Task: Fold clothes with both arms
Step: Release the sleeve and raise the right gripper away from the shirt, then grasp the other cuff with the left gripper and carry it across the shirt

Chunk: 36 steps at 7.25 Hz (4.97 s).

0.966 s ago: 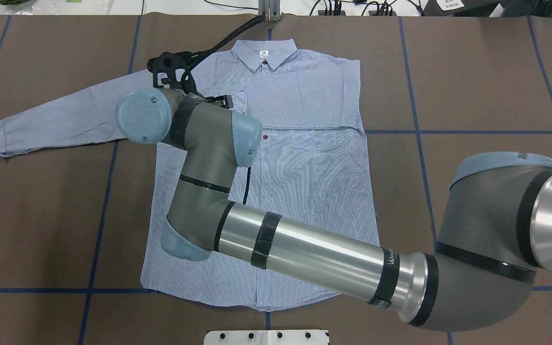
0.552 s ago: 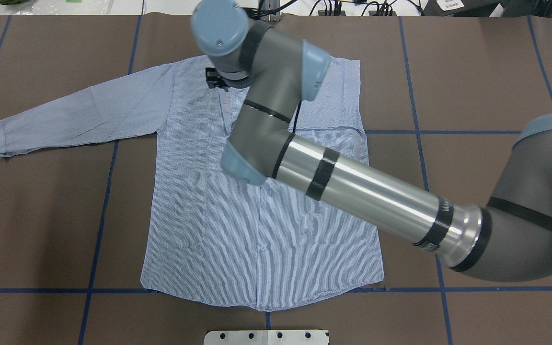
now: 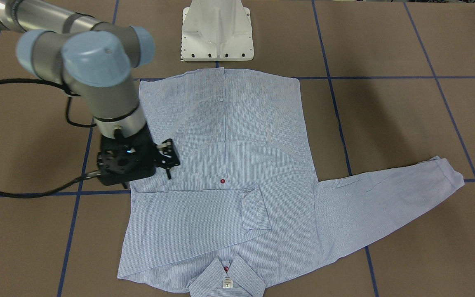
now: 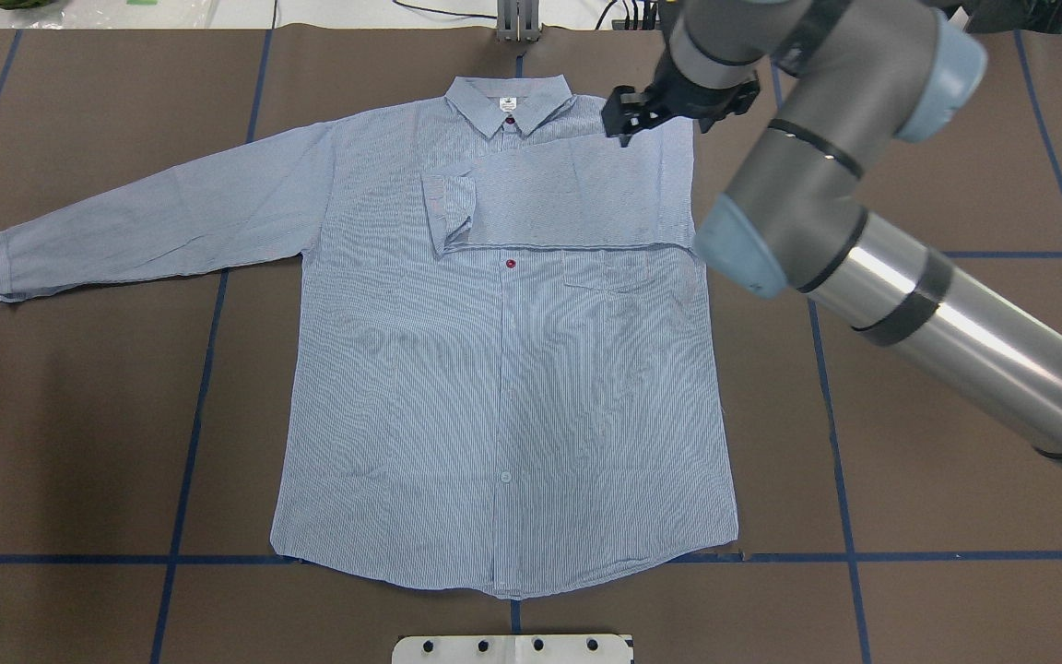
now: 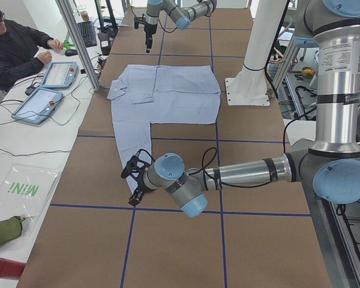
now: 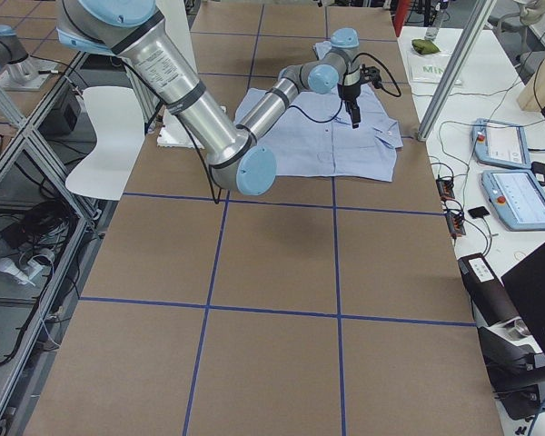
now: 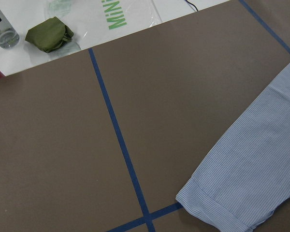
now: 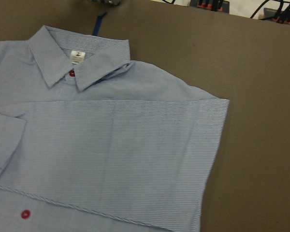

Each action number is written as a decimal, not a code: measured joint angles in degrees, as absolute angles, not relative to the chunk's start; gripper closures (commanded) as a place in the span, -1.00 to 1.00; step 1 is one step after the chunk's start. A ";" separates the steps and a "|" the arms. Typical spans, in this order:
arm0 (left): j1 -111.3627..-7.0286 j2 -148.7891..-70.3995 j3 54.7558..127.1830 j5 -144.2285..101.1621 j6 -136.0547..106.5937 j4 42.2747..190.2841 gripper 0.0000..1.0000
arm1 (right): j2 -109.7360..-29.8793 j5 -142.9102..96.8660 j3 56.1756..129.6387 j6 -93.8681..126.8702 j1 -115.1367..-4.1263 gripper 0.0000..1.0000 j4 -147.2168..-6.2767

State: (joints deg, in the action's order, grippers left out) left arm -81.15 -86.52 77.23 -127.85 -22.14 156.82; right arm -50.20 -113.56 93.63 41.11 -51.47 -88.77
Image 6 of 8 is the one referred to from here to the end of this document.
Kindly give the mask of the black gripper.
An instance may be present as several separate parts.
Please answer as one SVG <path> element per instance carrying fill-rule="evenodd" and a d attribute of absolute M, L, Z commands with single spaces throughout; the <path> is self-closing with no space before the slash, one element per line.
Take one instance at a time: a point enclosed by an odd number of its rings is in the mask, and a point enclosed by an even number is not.
<path fill-rule="evenodd" d="M 338 94 L 345 103 L 346 112 L 351 118 L 353 129 L 357 129 L 361 122 L 360 107 L 356 101 L 361 94 L 361 86 L 359 68 L 350 73 L 346 73 L 342 81 L 338 84 Z"/>

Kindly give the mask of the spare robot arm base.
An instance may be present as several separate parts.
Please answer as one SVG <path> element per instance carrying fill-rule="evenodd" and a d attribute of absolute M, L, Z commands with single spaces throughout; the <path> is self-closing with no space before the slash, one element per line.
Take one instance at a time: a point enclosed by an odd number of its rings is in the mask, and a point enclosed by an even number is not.
<path fill-rule="evenodd" d="M 39 91 L 52 75 L 63 73 L 57 61 L 34 59 L 15 30 L 0 25 L 0 86 L 6 91 Z"/>

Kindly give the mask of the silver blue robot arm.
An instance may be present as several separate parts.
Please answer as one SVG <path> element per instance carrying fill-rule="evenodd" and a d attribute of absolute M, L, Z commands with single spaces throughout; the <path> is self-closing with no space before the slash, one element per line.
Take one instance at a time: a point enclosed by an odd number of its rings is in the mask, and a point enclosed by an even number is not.
<path fill-rule="evenodd" d="M 59 1 L 61 44 L 127 61 L 207 152 L 208 176 L 219 187 L 261 195 L 273 185 L 273 152 L 258 143 L 302 92 L 337 90 L 357 127 L 362 84 L 357 32 L 335 31 L 320 60 L 290 65 L 248 114 L 234 124 L 216 103 L 179 47 L 168 35 L 166 18 L 154 1 Z"/>

